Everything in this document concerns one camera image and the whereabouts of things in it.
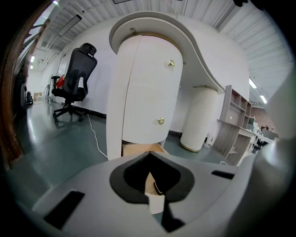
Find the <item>white cable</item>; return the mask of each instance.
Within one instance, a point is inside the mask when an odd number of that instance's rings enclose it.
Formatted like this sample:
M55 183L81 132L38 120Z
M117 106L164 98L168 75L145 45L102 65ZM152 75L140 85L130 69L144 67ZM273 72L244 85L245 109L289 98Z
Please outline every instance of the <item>white cable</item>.
M99 143L98 143L98 140L97 140L97 135L96 135L96 132L93 130L93 126L92 126L92 123L91 123L91 119L89 118L89 115L88 115L88 120L89 120L89 124L91 125L91 130L93 131L93 133L94 133L94 138L96 139L96 141L97 141L97 148L98 148L98 150L99 150L99 152L101 152L107 159L108 159L108 157L100 150L100 148L99 148Z

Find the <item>ribbed white column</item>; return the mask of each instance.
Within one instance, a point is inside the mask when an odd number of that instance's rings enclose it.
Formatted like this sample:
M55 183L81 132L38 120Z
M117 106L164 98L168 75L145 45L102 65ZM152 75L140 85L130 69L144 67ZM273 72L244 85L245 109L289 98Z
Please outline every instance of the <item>ribbed white column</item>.
M208 87L195 89L190 112L181 137L181 145L199 151L208 133L210 119L216 103L217 91Z

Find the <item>brass knob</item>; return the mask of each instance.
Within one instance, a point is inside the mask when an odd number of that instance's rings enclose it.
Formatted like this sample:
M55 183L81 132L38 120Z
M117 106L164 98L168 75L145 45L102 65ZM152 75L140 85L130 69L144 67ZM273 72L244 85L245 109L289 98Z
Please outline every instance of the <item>brass knob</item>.
M170 60L167 65L170 66L170 67L174 67L175 62L173 60Z
M164 118L159 118L157 121L158 121L158 123L160 125L162 125L165 122L165 119Z

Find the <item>black slot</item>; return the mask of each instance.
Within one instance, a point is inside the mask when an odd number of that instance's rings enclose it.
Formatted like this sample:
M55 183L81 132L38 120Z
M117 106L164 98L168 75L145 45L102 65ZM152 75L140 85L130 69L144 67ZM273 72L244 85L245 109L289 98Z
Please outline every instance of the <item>black slot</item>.
M219 176L219 177L222 177L225 179L229 179L229 180L233 179L233 177L234 177L234 174L226 173L226 172L218 171L218 170L213 171L212 175L216 175L216 176Z
M69 194L44 218L46 222L57 229L61 229L72 212L84 197L84 193L71 191Z

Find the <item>red object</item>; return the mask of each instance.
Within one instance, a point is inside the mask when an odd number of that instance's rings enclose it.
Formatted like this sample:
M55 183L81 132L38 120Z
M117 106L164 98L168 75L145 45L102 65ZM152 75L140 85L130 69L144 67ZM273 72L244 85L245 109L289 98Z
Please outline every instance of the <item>red object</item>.
M56 83L56 88L61 88L62 86L63 86L63 84L64 84L64 75L62 75L61 77L60 77L60 79L57 81L57 83Z

